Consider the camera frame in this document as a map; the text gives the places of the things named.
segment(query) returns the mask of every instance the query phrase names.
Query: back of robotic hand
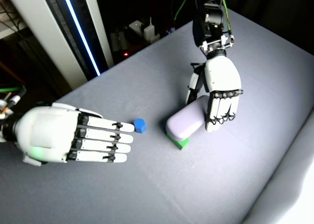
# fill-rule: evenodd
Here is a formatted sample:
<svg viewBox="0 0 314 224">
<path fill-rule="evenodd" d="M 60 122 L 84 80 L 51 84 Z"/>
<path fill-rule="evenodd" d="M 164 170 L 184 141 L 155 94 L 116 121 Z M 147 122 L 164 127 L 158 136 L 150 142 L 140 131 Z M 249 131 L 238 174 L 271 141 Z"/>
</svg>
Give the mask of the back of robotic hand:
<svg viewBox="0 0 314 224">
<path fill-rule="evenodd" d="M 234 120 L 243 90 L 239 72 L 225 50 L 235 42 L 225 0 L 196 0 L 196 5 L 198 13 L 193 21 L 193 36 L 207 61 L 191 64 L 194 72 L 186 103 L 196 100 L 204 85 L 209 92 L 206 130 L 212 132 L 224 122 Z"/>
<path fill-rule="evenodd" d="M 2 101 L 1 112 L 5 108 Z M 133 136 L 120 132 L 133 132 L 134 126 L 92 111 L 60 103 L 33 108 L 23 116 L 6 111 L 0 142 L 15 142 L 24 154 L 23 162 L 35 166 L 69 160 L 122 163 L 131 150 Z"/>
</svg>

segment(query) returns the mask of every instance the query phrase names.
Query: white light strip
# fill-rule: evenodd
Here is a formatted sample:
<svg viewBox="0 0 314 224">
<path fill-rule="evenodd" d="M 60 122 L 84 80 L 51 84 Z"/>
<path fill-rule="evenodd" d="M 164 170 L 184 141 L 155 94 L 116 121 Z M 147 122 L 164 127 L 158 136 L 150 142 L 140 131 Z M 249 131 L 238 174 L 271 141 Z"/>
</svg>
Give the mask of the white light strip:
<svg viewBox="0 0 314 224">
<path fill-rule="evenodd" d="M 84 43 L 84 46 L 85 46 L 85 48 L 86 48 L 86 50 L 87 50 L 87 52 L 88 52 L 88 55 L 89 55 L 89 57 L 90 57 L 90 59 L 91 59 L 91 61 L 92 61 L 92 63 L 93 63 L 94 69 L 96 70 L 97 75 L 100 76 L 100 72 L 99 72 L 98 67 L 97 67 L 97 65 L 96 65 L 96 62 L 95 62 L 95 60 L 94 60 L 94 57 L 93 57 L 93 55 L 92 55 L 92 53 L 91 53 L 91 51 L 90 51 L 90 49 L 89 49 L 89 46 L 88 46 L 87 41 L 86 41 L 86 39 L 85 39 L 84 33 L 83 33 L 83 31 L 82 31 L 82 28 L 81 28 L 80 25 L 79 25 L 79 21 L 78 21 L 78 18 L 77 18 L 77 16 L 76 16 L 75 12 L 74 12 L 74 9 L 73 9 L 73 7 L 72 7 L 72 4 L 71 4 L 70 0 L 65 0 L 65 2 L 67 3 L 67 6 L 68 6 L 68 8 L 69 8 L 69 10 L 70 10 L 70 13 L 71 13 L 71 15 L 72 15 L 72 18 L 73 18 L 73 20 L 74 20 L 74 23 L 75 23 L 75 25 L 77 26 L 79 35 L 80 35 L 80 37 L 82 38 L 82 41 L 83 41 L 83 43 Z"/>
</svg>

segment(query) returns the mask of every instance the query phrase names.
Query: gray table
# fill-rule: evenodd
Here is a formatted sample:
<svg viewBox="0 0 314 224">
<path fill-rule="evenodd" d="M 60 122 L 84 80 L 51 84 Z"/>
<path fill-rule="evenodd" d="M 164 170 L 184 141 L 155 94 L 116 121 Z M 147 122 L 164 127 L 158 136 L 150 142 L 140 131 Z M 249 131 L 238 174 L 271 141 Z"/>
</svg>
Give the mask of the gray table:
<svg viewBox="0 0 314 224">
<path fill-rule="evenodd" d="M 314 57 L 230 15 L 236 43 L 227 54 L 244 89 L 235 121 L 200 129 L 184 151 L 164 134 L 184 106 L 189 63 L 205 61 L 189 23 L 59 100 L 108 119 L 145 119 L 126 163 L 35 168 L 0 146 L 1 223 L 241 222 L 313 106 Z"/>
</svg>

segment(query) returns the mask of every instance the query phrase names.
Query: blue block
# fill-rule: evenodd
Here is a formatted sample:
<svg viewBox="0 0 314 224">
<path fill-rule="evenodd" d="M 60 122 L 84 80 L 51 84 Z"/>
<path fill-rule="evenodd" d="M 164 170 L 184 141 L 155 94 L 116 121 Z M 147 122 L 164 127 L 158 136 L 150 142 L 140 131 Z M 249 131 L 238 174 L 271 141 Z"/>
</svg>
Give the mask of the blue block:
<svg viewBox="0 0 314 224">
<path fill-rule="evenodd" d="M 143 133 L 146 131 L 146 123 L 142 118 L 136 119 L 133 124 L 136 132 Z"/>
</svg>

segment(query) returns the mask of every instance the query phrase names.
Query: green cable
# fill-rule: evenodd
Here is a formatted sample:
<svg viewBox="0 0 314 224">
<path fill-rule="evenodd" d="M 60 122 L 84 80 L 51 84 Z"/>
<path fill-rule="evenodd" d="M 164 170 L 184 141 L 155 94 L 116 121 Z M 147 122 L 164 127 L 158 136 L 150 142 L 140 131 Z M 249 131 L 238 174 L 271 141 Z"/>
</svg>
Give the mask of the green cable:
<svg viewBox="0 0 314 224">
<path fill-rule="evenodd" d="M 11 87 L 11 88 L 0 88 L 0 93 L 18 91 L 18 90 L 20 90 L 20 89 L 21 89 L 21 88 L 20 88 L 19 86 L 17 86 L 17 87 Z"/>
<path fill-rule="evenodd" d="M 228 14 L 228 9 L 227 9 L 227 5 L 226 5 L 226 1 L 225 0 L 222 0 L 222 3 L 225 7 L 225 10 L 226 10 L 226 15 L 227 15 L 227 21 L 228 21 L 228 29 L 231 30 L 231 25 L 230 25 L 230 20 L 229 20 L 229 14 Z"/>
<path fill-rule="evenodd" d="M 184 0 L 181 4 L 181 6 L 179 7 L 178 11 L 176 12 L 176 15 L 175 15 L 175 18 L 174 18 L 174 21 L 177 19 L 177 15 L 179 14 L 179 12 L 181 11 L 182 7 L 184 6 L 186 0 Z"/>
</svg>

